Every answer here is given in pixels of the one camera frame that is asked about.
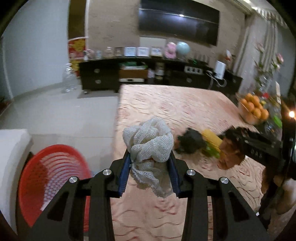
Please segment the person right hand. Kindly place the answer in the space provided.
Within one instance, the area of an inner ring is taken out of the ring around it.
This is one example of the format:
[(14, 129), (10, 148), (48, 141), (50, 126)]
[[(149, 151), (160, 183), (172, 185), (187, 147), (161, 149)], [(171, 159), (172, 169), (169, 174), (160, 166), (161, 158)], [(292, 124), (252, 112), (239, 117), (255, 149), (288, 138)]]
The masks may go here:
[(262, 172), (261, 192), (267, 197), (267, 191), (275, 187), (275, 196), (271, 197), (271, 209), (278, 215), (290, 211), (295, 206), (295, 180), (274, 175), (265, 168)]

